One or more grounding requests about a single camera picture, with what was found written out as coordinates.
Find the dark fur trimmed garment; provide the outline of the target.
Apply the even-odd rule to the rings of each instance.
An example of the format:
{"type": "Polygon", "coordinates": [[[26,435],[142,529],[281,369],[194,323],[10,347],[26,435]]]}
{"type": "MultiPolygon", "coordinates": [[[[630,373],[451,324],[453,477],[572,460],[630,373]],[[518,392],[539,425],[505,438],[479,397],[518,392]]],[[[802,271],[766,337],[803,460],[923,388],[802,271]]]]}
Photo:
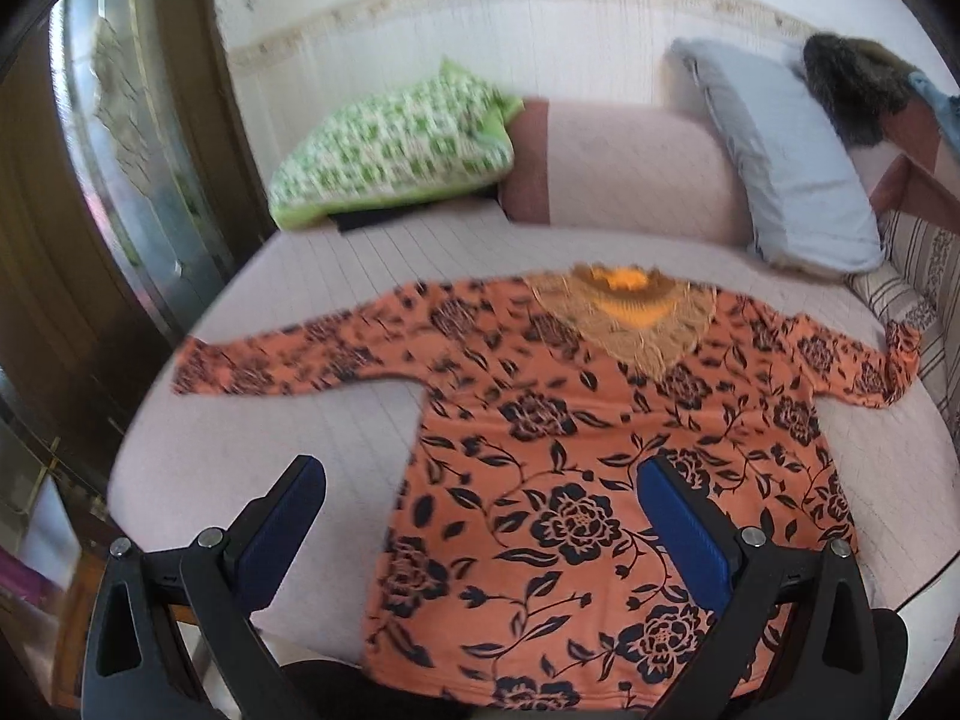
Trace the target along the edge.
{"type": "Polygon", "coordinates": [[[802,48],[805,83],[827,112],[844,146],[884,140],[882,119],[900,114],[913,96],[907,60],[864,37],[817,32],[802,48]]]}

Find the light blue grey pillow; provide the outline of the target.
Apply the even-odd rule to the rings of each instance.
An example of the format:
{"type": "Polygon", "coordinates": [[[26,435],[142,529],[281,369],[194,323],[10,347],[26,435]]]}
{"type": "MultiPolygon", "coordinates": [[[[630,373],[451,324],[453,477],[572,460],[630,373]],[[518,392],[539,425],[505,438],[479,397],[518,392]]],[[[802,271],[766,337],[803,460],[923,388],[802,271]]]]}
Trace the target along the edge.
{"type": "Polygon", "coordinates": [[[766,265],[839,278],[884,260],[877,216],[848,151],[787,65],[713,39],[672,44],[703,94],[747,193],[766,265]]]}

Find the dark wooden door frame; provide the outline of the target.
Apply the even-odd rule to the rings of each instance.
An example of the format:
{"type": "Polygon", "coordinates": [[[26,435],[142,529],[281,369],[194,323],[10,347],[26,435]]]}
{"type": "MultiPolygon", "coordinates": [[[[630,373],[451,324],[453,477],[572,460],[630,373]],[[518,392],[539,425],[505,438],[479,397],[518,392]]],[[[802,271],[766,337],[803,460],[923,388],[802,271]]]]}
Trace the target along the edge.
{"type": "MultiPolygon", "coordinates": [[[[2,0],[2,433],[62,483],[97,496],[149,387],[189,330],[164,338],[86,210],[50,79],[55,2],[2,0]]],[[[215,0],[155,4],[184,140],[235,261],[228,286],[274,223],[215,0]]]]}

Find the glass window door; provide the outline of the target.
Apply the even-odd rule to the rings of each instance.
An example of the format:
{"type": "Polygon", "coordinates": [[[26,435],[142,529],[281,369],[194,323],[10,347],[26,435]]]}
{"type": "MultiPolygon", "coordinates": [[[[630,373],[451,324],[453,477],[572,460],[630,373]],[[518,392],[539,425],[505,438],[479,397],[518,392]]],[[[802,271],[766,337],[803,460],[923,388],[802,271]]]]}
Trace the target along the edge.
{"type": "Polygon", "coordinates": [[[50,79],[86,210],[164,338],[200,319],[235,261],[174,107],[155,0],[57,0],[50,79]]]}

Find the orange black floral blouse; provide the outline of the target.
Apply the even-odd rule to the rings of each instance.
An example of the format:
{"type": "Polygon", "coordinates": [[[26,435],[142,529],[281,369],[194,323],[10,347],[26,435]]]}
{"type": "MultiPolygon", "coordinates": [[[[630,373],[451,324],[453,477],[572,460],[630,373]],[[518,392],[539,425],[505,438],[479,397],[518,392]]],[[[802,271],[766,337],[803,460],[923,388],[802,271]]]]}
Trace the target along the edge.
{"type": "Polygon", "coordinates": [[[639,268],[410,283],[249,338],[189,340],[178,394],[292,397],[398,377],[420,426],[364,615],[379,683],[503,709],[647,709],[711,626],[636,499],[663,460],[734,523],[854,533],[815,404],[884,408],[921,337],[871,348],[639,268]]]}

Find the green white patterned pillow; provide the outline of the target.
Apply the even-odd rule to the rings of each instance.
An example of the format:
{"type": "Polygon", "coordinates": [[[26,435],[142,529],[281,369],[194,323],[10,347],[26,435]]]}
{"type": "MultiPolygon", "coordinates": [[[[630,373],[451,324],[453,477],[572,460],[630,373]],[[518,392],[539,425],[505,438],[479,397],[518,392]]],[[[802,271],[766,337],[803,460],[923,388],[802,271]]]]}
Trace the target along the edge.
{"type": "Polygon", "coordinates": [[[270,177],[270,215],[293,231],[488,187],[514,167],[508,125],[523,110],[523,99],[446,59],[426,80],[327,115],[270,177]]]}

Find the pink quilted bolster cushion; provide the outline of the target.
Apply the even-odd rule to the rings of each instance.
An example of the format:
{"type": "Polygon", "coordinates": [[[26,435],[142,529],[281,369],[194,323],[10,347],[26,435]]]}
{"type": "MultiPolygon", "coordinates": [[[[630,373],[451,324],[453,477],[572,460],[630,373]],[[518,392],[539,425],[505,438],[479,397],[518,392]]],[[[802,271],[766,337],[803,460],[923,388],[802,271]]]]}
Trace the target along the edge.
{"type": "Polygon", "coordinates": [[[715,127],[637,104],[529,98],[509,124],[498,202],[515,223],[647,232],[743,247],[745,188],[715,127]]]}

